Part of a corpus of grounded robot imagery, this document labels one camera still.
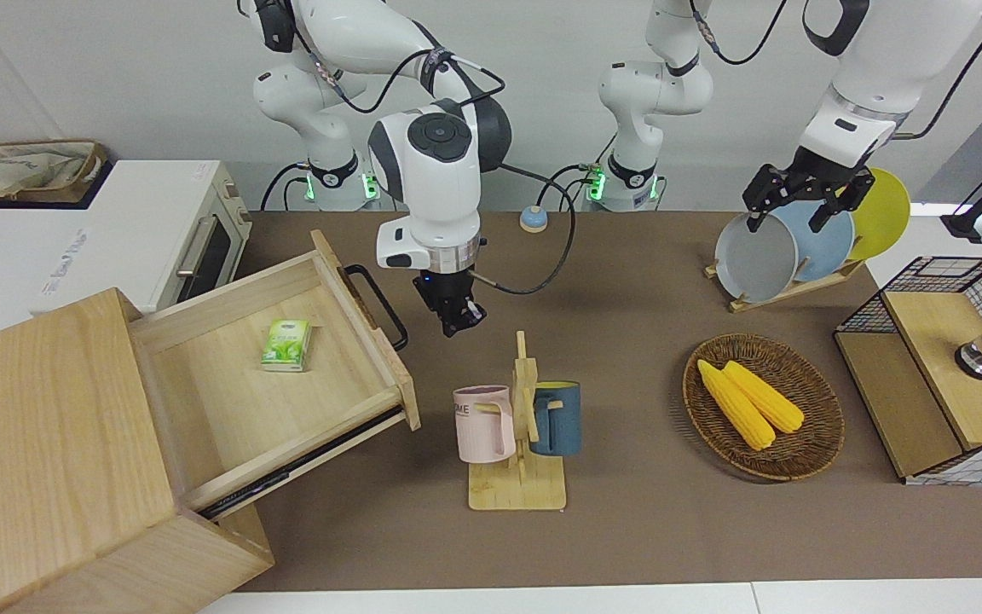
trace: blue plate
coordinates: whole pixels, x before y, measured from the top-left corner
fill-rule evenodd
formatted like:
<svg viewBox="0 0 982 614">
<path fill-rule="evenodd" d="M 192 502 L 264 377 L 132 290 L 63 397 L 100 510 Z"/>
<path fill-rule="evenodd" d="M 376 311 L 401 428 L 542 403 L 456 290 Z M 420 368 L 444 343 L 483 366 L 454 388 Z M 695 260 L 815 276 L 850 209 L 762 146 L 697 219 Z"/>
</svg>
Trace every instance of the blue plate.
<svg viewBox="0 0 982 614">
<path fill-rule="evenodd" d="M 810 230 L 810 218 L 819 206 L 819 201 L 800 200 L 780 206 L 771 213 L 794 235 L 799 258 L 808 258 L 808 262 L 794 275 L 794 280 L 798 282 L 812 282 L 832 275 L 835 269 L 841 267 L 854 245 L 854 218 L 850 211 L 833 215 L 819 233 Z"/>
</svg>

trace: pink mug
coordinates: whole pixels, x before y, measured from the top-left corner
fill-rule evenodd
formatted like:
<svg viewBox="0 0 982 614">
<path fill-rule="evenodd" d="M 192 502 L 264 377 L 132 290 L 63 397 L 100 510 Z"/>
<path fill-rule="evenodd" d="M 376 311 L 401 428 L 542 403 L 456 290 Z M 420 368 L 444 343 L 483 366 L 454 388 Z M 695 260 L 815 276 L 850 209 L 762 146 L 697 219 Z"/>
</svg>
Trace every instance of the pink mug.
<svg viewBox="0 0 982 614">
<path fill-rule="evenodd" d="M 453 390 L 457 450 L 469 463 L 499 462 L 514 455 L 514 409 L 506 385 L 472 385 Z"/>
</svg>

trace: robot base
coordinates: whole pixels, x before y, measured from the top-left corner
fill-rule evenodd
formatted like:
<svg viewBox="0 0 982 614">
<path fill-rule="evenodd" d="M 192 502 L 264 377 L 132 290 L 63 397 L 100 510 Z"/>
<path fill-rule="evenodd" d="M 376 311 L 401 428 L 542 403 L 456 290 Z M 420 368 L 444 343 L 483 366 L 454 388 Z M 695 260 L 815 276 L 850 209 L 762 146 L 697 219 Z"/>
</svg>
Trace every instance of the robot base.
<svg viewBox="0 0 982 614">
<path fill-rule="evenodd" d="M 586 192 L 586 200 L 592 202 L 597 211 L 612 211 L 613 213 L 630 213 L 632 211 L 651 211 L 654 210 L 658 201 L 658 194 L 654 190 L 657 176 L 652 176 L 650 181 L 638 189 L 628 189 L 627 187 L 617 188 L 609 185 L 604 186 L 604 191 L 600 199 L 594 199 L 590 192 Z"/>
<path fill-rule="evenodd" d="M 376 194 L 367 198 L 366 186 L 359 175 L 348 177 L 344 185 L 338 188 L 324 186 L 312 175 L 309 175 L 309 180 L 311 190 L 290 187 L 292 191 L 287 198 L 290 211 L 358 211 L 378 199 Z M 296 186 L 304 186 L 304 183 L 297 183 Z"/>
</svg>

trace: green tissue pack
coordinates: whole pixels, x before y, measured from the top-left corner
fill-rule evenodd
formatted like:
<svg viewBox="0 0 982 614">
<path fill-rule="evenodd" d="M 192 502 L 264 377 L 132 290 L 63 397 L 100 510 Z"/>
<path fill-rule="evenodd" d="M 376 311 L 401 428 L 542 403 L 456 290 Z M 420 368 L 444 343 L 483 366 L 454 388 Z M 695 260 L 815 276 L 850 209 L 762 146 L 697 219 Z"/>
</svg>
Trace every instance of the green tissue pack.
<svg viewBox="0 0 982 614">
<path fill-rule="evenodd" d="M 309 320 L 275 320 L 260 359 L 265 372 L 303 372 L 309 354 Z"/>
</svg>

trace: brown table mat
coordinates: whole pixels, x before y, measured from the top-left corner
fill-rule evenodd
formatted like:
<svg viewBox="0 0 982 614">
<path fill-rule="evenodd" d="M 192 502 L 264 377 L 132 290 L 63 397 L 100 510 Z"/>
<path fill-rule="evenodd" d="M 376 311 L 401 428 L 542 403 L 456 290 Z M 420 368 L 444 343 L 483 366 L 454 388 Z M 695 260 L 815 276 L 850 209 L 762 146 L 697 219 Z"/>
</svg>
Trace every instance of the brown table mat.
<svg viewBox="0 0 982 614">
<path fill-rule="evenodd" d="M 875 291 L 865 271 L 732 315 L 701 272 L 730 214 L 584 214 L 556 282 L 528 297 L 478 284 L 487 321 L 445 339 L 413 272 L 374 265 L 378 225 L 395 214 L 253 217 L 242 275 L 306 252 L 311 229 L 371 268 L 412 334 L 401 358 L 424 428 L 394 427 L 262 498 L 277 564 L 242 590 L 982 576 L 982 489 L 899 484 L 831 338 Z M 480 272 L 536 283 L 565 232 L 565 215 L 533 236 L 517 213 L 483 214 Z M 451 391 L 510 381 L 518 329 L 543 379 L 581 382 L 583 452 L 565 462 L 565 512 L 469 512 Z M 728 332 L 779 339 L 825 374 L 846 419 L 829 470 L 754 484 L 692 442 L 671 401 L 694 347 Z"/>
</svg>

